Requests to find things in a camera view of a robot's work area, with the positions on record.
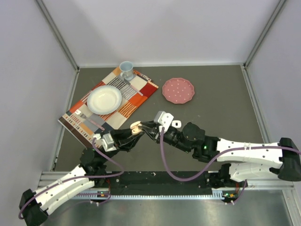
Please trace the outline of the beige earbuds charging case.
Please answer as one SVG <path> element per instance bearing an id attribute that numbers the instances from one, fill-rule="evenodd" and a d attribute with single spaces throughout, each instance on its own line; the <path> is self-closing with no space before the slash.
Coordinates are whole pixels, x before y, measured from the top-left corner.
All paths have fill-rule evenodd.
<path id="1" fill-rule="evenodd" d="M 136 121 L 130 125 L 132 135 L 137 135 L 143 130 L 140 128 L 142 126 L 141 121 Z"/>

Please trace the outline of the white earbuds charging case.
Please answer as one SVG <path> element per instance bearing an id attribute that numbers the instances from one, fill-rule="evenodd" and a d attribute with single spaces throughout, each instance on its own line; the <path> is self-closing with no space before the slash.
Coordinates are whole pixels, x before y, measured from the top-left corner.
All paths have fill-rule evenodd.
<path id="1" fill-rule="evenodd" d="M 182 127 L 182 122 L 180 120 L 173 120 L 171 126 L 176 129 L 179 129 Z"/>

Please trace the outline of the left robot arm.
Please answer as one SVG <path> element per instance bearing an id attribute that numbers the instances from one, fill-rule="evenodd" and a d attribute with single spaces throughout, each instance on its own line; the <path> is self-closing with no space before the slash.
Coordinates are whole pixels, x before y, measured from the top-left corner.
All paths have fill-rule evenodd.
<path id="1" fill-rule="evenodd" d="M 28 226 L 39 226 L 62 204 L 79 193 L 103 186 L 106 180 L 122 175 L 124 168 L 112 157 L 119 151 L 129 152 L 139 141 L 143 131 L 117 129 L 95 134 L 92 147 L 86 148 L 80 164 L 55 182 L 35 191 L 23 192 L 18 214 Z"/>

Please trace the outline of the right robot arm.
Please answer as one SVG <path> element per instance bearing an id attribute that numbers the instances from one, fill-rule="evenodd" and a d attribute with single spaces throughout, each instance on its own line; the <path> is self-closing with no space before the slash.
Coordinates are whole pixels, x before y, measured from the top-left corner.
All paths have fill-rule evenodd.
<path id="1" fill-rule="evenodd" d="M 205 135 L 205 131 L 189 122 L 182 130 L 150 122 L 138 128 L 158 144 L 169 144 L 200 162 L 223 162 L 219 179 L 224 186 L 247 179 L 276 175 L 284 181 L 301 180 L 300 152 L 290 138 L 275 143 L 246 143 Z"/>

